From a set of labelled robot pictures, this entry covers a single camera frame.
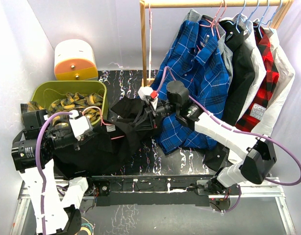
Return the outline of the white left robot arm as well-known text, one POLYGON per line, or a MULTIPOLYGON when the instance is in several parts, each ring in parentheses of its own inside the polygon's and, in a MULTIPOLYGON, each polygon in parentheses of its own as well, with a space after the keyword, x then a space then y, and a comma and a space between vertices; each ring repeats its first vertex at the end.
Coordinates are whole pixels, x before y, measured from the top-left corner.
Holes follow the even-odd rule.
POLYGON ((36 217, 36 233, 75 235, 81 229, 82 198, 94 192, 95 183, 86 177, 72 178, 60 198, 53 153, 67 146, 78 150, 92 132, 90 120, 77 110, 48 116, 45 109, 24 113, 22 118, 25 127, 12 141, 11 156, 27 186, 36 217))

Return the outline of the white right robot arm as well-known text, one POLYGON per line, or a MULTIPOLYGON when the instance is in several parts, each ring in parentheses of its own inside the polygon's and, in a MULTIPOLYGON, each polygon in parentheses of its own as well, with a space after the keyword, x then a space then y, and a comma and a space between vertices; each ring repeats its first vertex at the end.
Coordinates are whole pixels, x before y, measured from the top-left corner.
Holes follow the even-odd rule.
POLYGON ((224 194, 229 187, 241 182, 259 185, 276 163, 274 148, 265 136, 239 134, 237 129, 195 103, 180 81, 168 83, 167 101, 160 101, 158 93, 151 87, 141 87, 138 95, 142 109, 134 121, 136 131, 158 130, 162 120, 174 113, 182 126, 211 137, 241 159, 238 163, 220 168, 210 181, 200 186, 204 190, 224 194))

